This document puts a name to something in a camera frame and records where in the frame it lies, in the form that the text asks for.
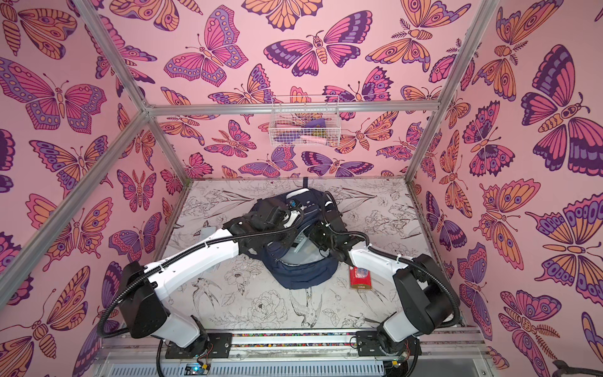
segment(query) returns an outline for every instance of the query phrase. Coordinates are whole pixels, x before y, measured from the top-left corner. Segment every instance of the purple butterfly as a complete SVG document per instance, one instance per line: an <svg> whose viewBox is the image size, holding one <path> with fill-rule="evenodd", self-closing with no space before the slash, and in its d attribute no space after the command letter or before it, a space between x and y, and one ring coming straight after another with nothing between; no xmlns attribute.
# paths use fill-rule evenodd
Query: purple butterfly
<svg viewBox="0 0 603 377"><path fill-rule="evenodd" d="M524 291L517 291L516 297L511 292L504 291L500 293L500 298L509 306L505 306L505 312L509 315L500 313L498 319L507 331L513 331L513 344L530 360L539 377L550 377L538 345L548 357L557 359L541 335L559 338L559 333L548 325L534 326L531 321L544 321L553 317L561 310L561 303L551 296L534 297ZM538 344L534 342L530 332L536 336Z"/></svg>
<svg viewBox="0 0 603 377"><path fill-rule="evenodd" d="M446 250L450 251L452 247L461 247L467 243L465 232L450 220L444 220L446 215L440 211L438 202L431 192L425 196L427 207L427 221L431 231L440 232L440 245L444 245Z"/></svg>
<svg viewBox="0 0 603 377"><path fill-rule="evenodd" d="M357 102L357 101L389 101L390 94L389 89L393 81L390 80L385 74L387 73L381 67L374 68L364 80L362 90L352 89L348 84L348 87L354 94L347 90L333 85L327 85L324 87L323 95L327 96L328 102L334 102L339 98L341 102ZM339 113L341 119L349 121L356 116L355 112Z"/></svg>
<svg viewBox="0 0 603 377"><path fill-rule="evenodd" d="M484 280L487 263L486 248L479 242L475 245L475 249L469 250L466 258L456 260L458 273L465 279L465 283L461 284L458 288L461 300L471 308L473 320L482 329L484 338L492 340L490 313L488 313L488 308L480 295L483 286L480 287L478 285Z"/></svg>
<svg viewBox="0 0 603 377"><path fill-rule="evenodd" d="M239 168L241 173L249 173L254 176L263 175L267 178L280 177L279 170L290 171L297 169L297 165L293 162L295 152L293 147L276 147L270 156L266 156L265 162L246 163Z"/></svg>
<svg viewBox="0 0 603 377"><path fill-rule="evenodd" d="M341 163L343 160L331 160L327 156L316 152L302 152L301 159L309 166L310 173L316 173L320 177L335 173L335 177L353 177L354 174L362 174L373 168L372 163L351 161Z"/></svg>
<svg viewBox="0 0 603 377"><path fill-rule="evenodd" d="M421 122L411 123L406 131L406 141L399 139L401 145L394 145L392 147L385 147L377 150L377 156L385 156L386 159L393 157L394 160L410 160L412 158L412 151L417 149L418 141L423 134L423 129L419 126L421 126Z"/></svg>
<svg viewBox="0 0 603 377"><path fill-rule="evenodd" d="M235 12L220 5L205 23L203 40L207 48L199 42L199 52L174 56L163 70L170 77L184 77L189 81L201 77L214 86L220 86L226 80L226 72L220 67L239 68L247 61L239 46L234 44L239 37L234 18Z"/></svg>
<svg viewBox="0 0 603 377"><path fill-rule="evenodd" d="M117 170L117 178L124 187L124 198L130 201L130 209L136 212L136 209L144 207L145 211L149 209L151 202L149 199L153 197L153 185L157 181L157 173L153 173L145 180L146 173L143 170L140 180L136 175L136 171L132 171L132 178L121 170Z"/></svg>
<svg viewBox="0 0 603 377"><path fill-rule="evenodd" d="M0 128L0 171L7 171L13 166L14 140L10 132ZM0 194L8 192L13 187L13 181L0 174Z"/></svg>
<svg viewBox="0 0 603 377"><path fill-rule="evenodd" d="M341 42L362 43L371 28L372 15L368 10L350 14L329 29L324 39L318 36L323 32L321 30L313 36L312 43L301 39L281 40L266 47L264 55L283 68L289 68L299 60L291 70L293 76L298 77L305 74L318 75L318 60L326 64L327 54L337 67L342 68L348 60L360 55L360 49Z"/></svg>
<svg viewBox="0 0 603 377"><path fill-rule="evenodd" d="M219 132L224 136L224 139L212 138L215 142L227 144L213 144L204 149L211 153L222 153L225 156L236 154L237 157L247 157L247 153L245 152L249 151L249 149L256 149L256 145L249 141L251 136L247 132L241 130L241 126L237 122L230 120L228 123L228 131L232 140L228 134L222 130L219 130Z"/></svg>
<svg viewBox="0 0 603 377"><path fill-rule="evenodd" d="M127 255L130 262L139 261L143 250L147 254L155 250L155 236L159 232L161 218L161 212L151 215L147 225L142 230L138 229L138 233L125 229L114 233L109 238L109 247L117 250L119 255Z"/></svg>
<svg viewBox="0 0 603 377"><path fill-rule="evenodd" d="M103 279L103 287L101 290L103 308L107 309L107 307L111 304L117 292L119 290L119 282L121 280L121 267L117 262L111 262L107 267L107 271L105 272L105 278ZM96 318L100 318L103 314L104 310L99 310L97 308L98 315ZM113 318L118 315L118 310L114 310L109 318ZM119 322L108 319L105 322L104 330L106 332L115 331L119 328ZM98 352L101 350L101 346L103 345L103 340L96 333L96 325L92 326L92 331L88 334L86 340L84 340L84 344L80 349L80 353L77 356L77 360L75 361L73 377L80 377L84 375L84 372L90 369Z"/></svg>

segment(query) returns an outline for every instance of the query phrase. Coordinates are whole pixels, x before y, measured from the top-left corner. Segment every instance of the butterfly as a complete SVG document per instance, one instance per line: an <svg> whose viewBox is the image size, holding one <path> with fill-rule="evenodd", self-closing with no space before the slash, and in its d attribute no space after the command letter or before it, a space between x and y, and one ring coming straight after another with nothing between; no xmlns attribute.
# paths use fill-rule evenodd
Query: butterfly
<svg viewBox="0 0 603 377"><path fill-rule="evenodd" d="M348 84L348 87L354 94L338 86L327 85L324 87L323 95L327 96L326 99L329 102L335 102L338 100L341 102L357 102L357 101L389 101L390 94L388 90L393 81L390 80L385 74L386 70L381 67L376 67L367 76L360 90L360 81L358 82L358 90L352 89ZM355 112L339 113L341 119L349 121L356 116Z"/></svg>
<svg viewBox="0 0 603 377"><path fill-rule="evenodd" d="M377 150L377 156L385 156L386 159L393 157L394 160L410 160L412 151L417 149L418 141L423 134L423 129L420 126L421 122L411 123L406 131L406 141L399 140L400 145Z"/></svg>
<svg viewBox="0 0 603 377"><path fill-rule="evenodd" d="M446 271L446 275L448 275L448 279L452 279L452 275L454 275L454 265L452 262L446 263L444 261L444 270Z"/></svg>
<svg viewBox="0 0 603 377"><path fill-rule="evenodd" d="M435 101L440 96L440 93L442 93L441 86L438 86L437 88L435 88L432 91L429 91L429 89L427 89L426 87L421 87L421 88L425 89L427 94L423 93L421 90L417 89L416 87L410 86L410 85L404 85L402 87L402 89L400 90L400 93L402 94L402 98L404 98L407 101L427 101L427 100ZM415 112L415 110L407 111L406 113L412 114L414 112Z"/></svg>
<svg viewBox="0 0 603 377"><path fill-rule="evenodd" d="M425 195L427 207L427 221L431 231L440 233L440 245L443 245L446 250L450 251L451 247L461 247L467 243L467 236L463 230L450 220L444 220L446 215L440 211L438 202L431 192Z"/></svg>
<svg viewBox="0 0 603 377"><path fill-rule="evenodd" d="M276 147L268 159L258 160L261 162L246 163L239 168L241 173L248 173L252 176L263 175L266 178L280 177L280 171L291 171L297 169L297 165L293 162L295 152L293 147Z"/></svg>
<svg viewBox="0 0 603 377"><path fill-rule="evenodd" d="M299 17L316 16L323 0L245 0L241 7L250 13L268 14L268 24L285 31L294 29Z"/></svg>
<svg viewBox="0 0 603 377"><path fill-rule="evenodd" d="M488 307L480 294L486 283L479 286L479 283L484 280L488 264L485 246L478 242L475 249L470 249L466 258L457 259L456 264L459 275L465 279L465 282L458 287L461 301L471 309L473 320L482 329L484 338L492 340L490 313L488 313Z"/></svg>
<svg viewBox="0 0 603 377"><path fill-rule="evenodd" d="M239 90L241 93L219 92L208 95L208 97L219 104L259 104L259 103L281 103L281 100L273 97L274 94L269 89L270 81L261 64L256 65L249 74L247 80L247 91ZM245 114L245 121L249 124L249 117L253 114Z"/></svg>
<svg viewBox="0 0 603 377"><path fill-rule="evenodd" d="M0 171L8 171L13 167L14 139L7 130L0 128ZM0 194L13 187L13 180L0 174Z"/></svg>
<svg viewBox="0 0 603 377"><path fill-rule="evenodd" d="M456 165L456 157L458 155L458 146L459 146L459 136L458 130L454 131L452 137L450 138L450 142L448 143L448 147L445 151L442 151L440 156L440 166L443 171L448 173L447 176L440 179L440 184L445 185L450 182L448 188L446 189L446 196L444 197L446 206L450 209L456 208L461 212L465 217L471 218L473 216L473 211L471 210L471 205L469 204L469 199L461 189L461 186L456 181L461 181L459 179L458 174L454 172L454 167ZM461 163L463 162L463 156L461 155L461 162L459 162L458 167L461 168Z"/></svg>
<svg viewBox="0 0 603 377"><path fill-rule="evenodd" d="M492 133L498 128L492 129L500 102L490 101L488 107L481 107L475 115L475 120L471 121L463 131L463 142L465 144L477 143L471 149L471 152L478 152L469 163L469 172L474 176L483 176L486 171L494 174L496 177L502 168L509 166L515 154L507 147L496 144L488 144L491 141L500 139L489 139Z"/></svg>
<svg viewBox="0 0 603 377"><path fill-rule="evenodd" d="M53 202L37 194L30 194L30 199L25 205L30 210L27 216L31 220L31 226L36 229L40 229L42 224L57 209L57 206ZM50 261L42 270L48 271L53 261L58 261L65 256L69 256L74 249L79 249L82 254L94 253L97 258L100 258L101 256L96 249L103 240L102 231L109 222L112 207L113 202L111 198L105 198L99 201L88 212L86 217L84 217L85 208L82 208L79 220L72 219L46 252Z"/></svg>
<svg viewBox="0 0 603 377"><path fill-rule="evenodd" d="M157 181L157 174L151 174L146 180L145 176L144 170L139 180L135 170L132 170L132 178L130 178L128 174L117 169L117 178L124 187L124 199L130 201L132 212L136 212L136 209L140 207L146 211L151 204L150 199L153 197L153 185Z"/></svg>
<svg viewBox="0 0 603 377"><path fill-rule="evenodd" d="M103 315L103 312L107 309L109 305L113 302L113 299L117 295L119 290L119 283L121 281L122 270L117 262L111 262L109 266L107 266L107 271L105 272L105 276L103 278L103 286L101 289L101 301L103 304L103 310L99 310L97 308L98 314L96 318L100 318ZM111 318L116 317L119 314L117 309L113 310L113 312L109 315L109 319L105 322L104 330L105 332L113 332L119 328L119 322L112 320ZM84 340L84 344L80 349L80 353L75 360L73 377L81 377L84 375L84 372L90 369L90 367L94 364L96 360L96 356L98 352L101 350L103 345L103 340L96 333L96 325L94 322L96 318L92 321L92 330L90 334Z"/></svg>
<svg viewBox="0 0 603 377"><path fill-rule="evenodd" d="M221 153L225 156L236 154L237 157L247 157L246 151L249 151L249 149L256 149L256 145L249 141L251 136L249 136L247 132L241 130L241 126L237 122L230 120L228 123L228 131L232 140L228 134L222 130L219 130L219 132L224 139L212 138L215 142L227 144L214 144L203 149L211 153Z"/></svg>
<svg viewBox="0 0 603 377"><path fill-rule="evenodd" d="M154 62L155 60L157 60L157 57L149 54L148 52L142 51L139 48L126 45L123 37L120 36L117 30L115 30L115 27L113 27L111 20L105 16L100 16L100 18L101 22L103 23L103 26L105 27L105 30L107 30L107 32L111 36L113 44L115 44L115 47L117 47L119 54L121 55L122 59L124 59L128 71L130 71L130 74L132 75L134 80L154 84L155 80L153 80L151 77L147 76L141 71L138 71L135 68L132 68L137 65L132 60L138 60L140 62ZM101 79L105 77L109 70L111 71L111 76L115 75L113 67L111 67L111 64L107 60L103 49L96 41L96 38L94 38L87 25L85 25L84 27L86 27L86 31L88 32L88 35L90 36L90 39L94 44L96 52L100 55L98 58L96 58L96 78ZM117 96L121 97L121 94L124 91L124 85L119 80L119 77L115 78L115 89L117 91Z"/></svg>
<svg viewBox="0 0 603 377"><path fill-rule="evenodd" d="M329 173L335 173L335 177L353 177L354 174L362 174L371 170L374 165L368 162L342 160L331 160L327 156L316 152L302 152L301 159L309 166L310 173L316 173L319 177Z"/></svg>
<svg viewBox="0 0 603 377"><path fill-rule="evenodd" d="M2 22L4 38L13 54L17 56L21 48L21 32L16 23L20 19L25 34L38 50L50 58L62 59L67 51L61 42L77 28L75 17L61 10L46 8L17 12L12 7L17 1L5 2L2 5L2 15L6 18Z"/></svg>
<svg viewBox="0 0 603 377"><path fill-rule="evenodd" d="M67 116L73 131L89 134L92 132L92 115L99 114L101 105L107 101L105 92L94 85L74 85L65 93L55 85L53 90L29 69L2 57L0 72L4 94L26 104L25 109L36 130L56 130L61 118Z"/></svg>
<svg viewBox="0 0 603 377"><path fill-rule="evenodd" d="M335 151L337 153L343 154L350 153L354 150L354 147L356 146L356 140L358 140L360 145L362 145L362 147L368 151L369 144L367 139L376 141L383 141L389 139L394 133L394 130L390 130L390 128L394 124L394 121L397 117L397 111L389 111L387 113L383 113L380 117L375 119L364 132L361 132L362 126L364 125L363 122L360 126L360 130L352 131L356 133L355 135L341 135L339 140L339 147L337 147Z"/></svg>
<svg viewBox="0 0 603 377"><path fill-rule="evenodd" d="M492 357L492 361L494 362L494 366L497 369L507 369L509 368L509 362L507 359L502 357L501 354L498 353L497 350L488 346L486 347L487 353Z"/></svg>
<svg viewBox="0 0 603 377"><path fill-rule="evenodd" d="M522 49L528 41L519 42L548 20L562 3L563 0L538 1L530 5L523 15L517 11L508 19L502 17L502 7L500 7L496 15L496 33L508 46L501 45L494 48L494 53L501 59L493 60L480 68L473 77L472 84L483 77L487 85L494 83L494 93L506 100L515 101L515 75L507 56L514 65L517 65L517 56L514 52Z"/></svg>
<svg viewBox="0 0 603 377"><path fill-rule="evenodd" d="M63 188L63 198L69 195L71 190L90 171L108 148L107 136L105 135L96 138L90 143L90 146L83 155L81 155L82 147L80 147L79 154L72 148L75 153L74 156L70 152L67 152L67 150L49 142L31 140L30 145L46 165L46 169L57 172L58 181Z"/></svg>
<svg viewBox="0 0 603 377"><path fill-rule="evenodd" d="M449 11L441 1L431 4L431 0L424 0L421 3L413 0L402 0L402 7L412 26L416 28L435 28L456 21L469 10L471 4L465 4L457 11ZM392 64L400 59L402 59L402 63L421 62L423 63L423 72L427 72L431 62L429 51L412 38L427 40L431 39L433 34L426 30L412 29L411 25L402 18L400 18L400 24L406 31L396 33L391 37L397 39L409 36L409 38L403 38L379 47L369 53L366 60L381 64Z"/></svg>
<svg viewBox="0 0 603 377"><path fill-rule="evenodd" d="M534 326L531 321L540 322L553 317L561 310L561 302L547 295L534 297L521 290L517 291L516 297L513 297L511 292L501 292L500 298L510 308L505 306L505 312L508 315L499 313L498 319L507 331L513 331L511 336L513 344L530 360L539 377L550 377L549 369L546 367L538 345L542 347L548 357L556 360L557 357L541 335L559 338L559 333L548 325ZM534 342L529 333L536 336L538 344Z"/></svg>
<svg viewBox="0 0 603 377"><path fill-rule="evenodd" d="M318 36L323 32L321 30L314 36L306 36L306 38L312 37L312 43L301 39L281 40L266 47L264 55L283 68L289 68L297 62L291 69L293 76L300 77L305 74L316 76L318 61L326 64L327 55L339 68L342 68L348 60L357 58L360 49L342 42L362 43L372 23L373 14L370 11L352 13L333 25L323 39Z"/></svg>
<svg viewBox="0 0 603 377"><path fill-rule="evenodd" d="M567 168L575 173L589 176L603 176L603 127L576 113L585 108L580 102L569 105L575 84L575 67L572 56L562 45L554 46L546 54L538 67L532 81L532 87L548 97L528 92L522 98L524 108L523 125L543 121L538 132L553 130L543 137L533 149L533 153L545 159L545 166L555 171L563 166L567 151L567 128L565 120L569 119L569 158ZM558 112L558 107L565 107Z"/></svg>
<svg viewBox="0 0 603 377"><path fill-rule="evenodd" d="M149 254L155 250L155 237L159 232L161 225L161 213L152 214L147 224L143 228L138 229L138 233L134 230L121 230L114 233L109 238L109 247L117 250L119 255L127 255L130 263L140 261L142 251Z"/></svg>
<svg viewBox="0 0 603 377"><path fill-rule="evenodd" d="M226 72L221 67L239 68L248 60L234 44L239 37L235 12L220 5L207 18L204 30L205 47L199 41L199 52L176 55L163 70L172 78L184 77L192 81L201 77L203 81L220 86L226 80Z"/></svg>
<svg viewBox="0 0 603 377"><path fill-rule="evenodd" d="M170 195L182 191L184 187L178 176L167 169L161 170L161 178L165 181L165 189Z"/></svg>
<svg viewBox="0 0 603 377"><path fill-rule="evenodd" d="M458 103L458 101L461 100L462 98L457 99L455 95L454 99L448 105L448 109L446 110L446 116L444 117L444 120L450 118L448 120L448 128L453 128L454 126L456 126L456 121L460 118L465 117L471 111L470 104L466 102Z"/></svg>
<svg viewBox="0 0 603 377"><path fill-rule="evenodd" d="M421 170L427 174L428 177L431 178L433 182L435 180L435 164L434 164L434 151L438 147L440 140L442 139L442 131L439 130L437 134L434 135L434 138L431 139L431 143L427 148L427 152L423 156L421 160Z"/></svg>
<svg viewBox="0 0 603 377"><path fill-rule="evenodd" d="M603 363L603 338L595 331L595 324L593 323L592 318L590 318L590 315L586 312L582 313L582 329L586 341L589 342L590 348Z"/></svg>
<svg viewBox="0 0 603 377"><path fill-rule="evenodd" d="M535 280L552 279L555 283L570 286L576 281L576 292L585 299L603 306L603 293L600 289L603 284L603 270L585 256L590 254L586 250L600 247L601 242L587 248L582 246L589 242L603 225L603 193L568 204L563 209L565 217L559 212L542 216L532 212L526 214L536 220L536 230L564 244L544 245L545 249L569 252L544 261L544 273Z"/></svg>
<svg viewBox="0 0 603 377"><path fill-rule="evenodd" d="M38 341L38 346L44 356L57 358L57 343L50 330L68 331L77 327L86 318L88 301L84 301L84 297L89 280L90 267L84 266L67 283L48 314L46 323L42 322L44 306L50 296L57 291L56 289L52 290L48 299L44 301L40 319L31 326L13 325L0 330L21 327L31 329L33 332L32 335L0 343L0 350L2 350L0 353L0 375L23 377L27 373L34 353L34 340Z"/></svg>
<svg viewBox="0 0 603 377"><path fill-rule="evenodd" d="M505 223L508 224L509 217L519 217L518 215L508 215L508 213L518 210L529 202L540 189L540 184L533 179L527 181L520 179L509 182L502 188L494 185L485 189L481 183L479 187L484 191L482 197L486 213L482 215L479 226L473 228L473 231L481 230L487 241L492 240L494 247L506 262L509 262L513 268L523 270L523 259L519 246Z"/></svg>
<svg viewBox="0 0 603 377"><path fill-rule="evenodd" d="M190 165L187 165L185 163L185 172L186 175L192 179L203 178L205 174L210 174L213 171L211 165L207 162L203 162L203 156L199 152L189 156L189 164Z"/></svg>
<svg viewBox="0 0 603 377"><path fill-rule="evenodd" d="M203 15L203 12L194 0L178 0L178 2L193 12ZM161 3L163 3L163 7L159 14L157 14ZM118 16L137 18L143 21L148 21L156 15L157 18L155 18L153 25L164 31L176 30L178 23L180 22L178 10L174 5L173 0L151 0L142 2L137 0L113 0L111 4L109 4L109 10Z"/></svg>

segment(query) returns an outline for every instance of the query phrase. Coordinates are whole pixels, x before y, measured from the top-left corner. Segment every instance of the black cable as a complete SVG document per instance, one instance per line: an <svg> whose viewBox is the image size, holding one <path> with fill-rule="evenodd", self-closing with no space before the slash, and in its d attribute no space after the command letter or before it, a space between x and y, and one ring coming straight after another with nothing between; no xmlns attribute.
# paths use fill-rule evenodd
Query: black cable
<svg viewBox="0 0 603 377"><path fill-rule="evenodd" d="M155 367L157 368L157 375L159 377L165 377L163 372L161 371L161 348L163 347L163 339L159 340L159 347L157 347L157 357L155 357Z"/></svg>
<svg viewBox="0 0 603 377"><path fill-rule="evenodd" d="M431 272L429 272L426 268L424 268L422 265L410 260L410 259L406 259L404 257L398 257L398 256L394 256L391 255L389 253L385 253L382 252L380 250L377 250L373 247L368 247L368 249L377 254L377 255L381 255L383 257L386 258L390 258L393 259L395 261L399 261L402 262L404 264L408 264L409 266L416 268L417 270L421 271L422 273L424 273L428 278L430 278L433 282L435 282L435 284L440 288L440 290L442 291L442 293L444 293L444 295L446 296L446 298L448 299L448 301L450 301L450 304L452 305L452 312L453 312L453 316L452 319L446 322L442 322L441 325L438 326L438 328L449 328L451 326L457 325L459 323L459 321L461 320L461 310L459 308L459 303L456 302L456 300L454 299L454 296L452 294L452 292L450 292L450 290L448 289L447 286L444 285L444 283L442 283L437 277L435 277Z"/></svg>
<svg viewBox="0 0 603 377"><path fill-rule="evenodd" d="M138 286L145 279L148 279L150 276L152 276L152 275L154 275L154 274L162 271L166 267L169 267L171 264L173 264L173 263L181 260L182 258L184 258L184 257L186 257L186 256L188 256L188 255L190 255L190 254L192 254L194 252L196 252L197 250L203 249L206 246L211 246L211 245L214 245L214 244L218 244L218 243L221 243L221 242L227 242L227 241L237 241L239 239L244 239L244 238L252 238L252 237L259 237L259 236L270 236L270 235L277 235L277 234L280 234L280 233L290 232L292 229L295 229L297 227L297 225L299 225L303 221L303 218L304 218L303 211L300 211L298 209L295 209L295 211L299 212L300 216L297 217L295 219L295 221L291 224L291 226L289 226L287 228L280 229L280 230L268 230L268 231L264 231L264 232L249 233L249 234L245 234L245 235L228 236L228 237L210 239L207 242L204 242L202 244L191 246L190 248L184 250L183 252L181 252L179 254L176 254L172 258L168 259L167 261L165 261L164 263L162 263L160 266L157 266L155 268L150 269L149 271L147 271L143 275L137 277L132 283L128 284L128 286L125 287L125 289L123 290L123 292L120 293L120 294L118 294L113 299L113 302L107 307L107 309L101 315L101 318L98 321L98 325L96 326L96 333L101 338L112 338L112 337L117 337L118 335L126 334L126 333L128 333L130 331L128 328L122 328L122 329L118 329L118 330L113 331L113 332L105 332L104 326L105 326L105 323L107 322L107 320L109 319L109 316L113 312L113 310L115 310L115 308L117 307L117 305L120 302L122 302L126 297L128 297L128 295L130 293L132 293L136 288L138 288Z"/></svg>

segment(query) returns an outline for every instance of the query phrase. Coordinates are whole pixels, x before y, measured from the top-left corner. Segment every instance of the enclosure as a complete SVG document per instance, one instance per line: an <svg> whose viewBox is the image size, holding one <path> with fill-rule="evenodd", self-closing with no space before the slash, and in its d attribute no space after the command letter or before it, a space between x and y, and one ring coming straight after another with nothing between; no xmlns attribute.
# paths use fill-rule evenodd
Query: enclosure
<svg viewBox="0 0 603 377"><path fill-rule="evenodd" d="M304 184L349 230L446 273L463 326L421 337L419 365L603 369L602 7L5 0L0 377L154 375L157 340L95 333L122 269ZM401 304L378 279L351 289L348 268L287 290L240 255L170 302L235 334L229 362L383 375L353 335Z"/></svg>

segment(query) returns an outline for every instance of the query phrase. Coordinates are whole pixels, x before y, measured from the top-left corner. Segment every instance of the line drawing of bird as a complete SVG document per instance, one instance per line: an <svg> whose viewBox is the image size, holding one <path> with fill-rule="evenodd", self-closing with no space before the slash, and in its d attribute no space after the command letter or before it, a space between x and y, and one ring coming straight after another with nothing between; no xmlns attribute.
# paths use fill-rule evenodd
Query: line drawing of bird
<svg viewBox="0 0 603 377"><path fill-rule="evenodd" d="M306 306L300 304L293 297L293 293L289 290L289 297L291 298L291 306L293 306L293 311L295 314L303 317L301 321L301 326L303 328L313 328L318 321L318 316L320 315L320 308L323 305L323 295L320 295L320 303L318 303L318 308L314 309L314 305L312 304L312 287L306 288Z"/></svg>
<svg viewBox="0 0 603 377"><path fill-rule="evenodd" d="M191 283L193 287L197 289L192 293L192 303L197 310L197 314L199 314L199 318L201 318L201 312L199 310L199 301L201 300L201 295L205 294L209 299L209 302L212 304L212 307L215 309L213 305L213 301L216 300L216 304L219 305L218 298L209 290L209 286L213 285L218 287L219 290L222 290L220 286L209 279L205 279L204 277L199 277L196 282Z"/></svg>

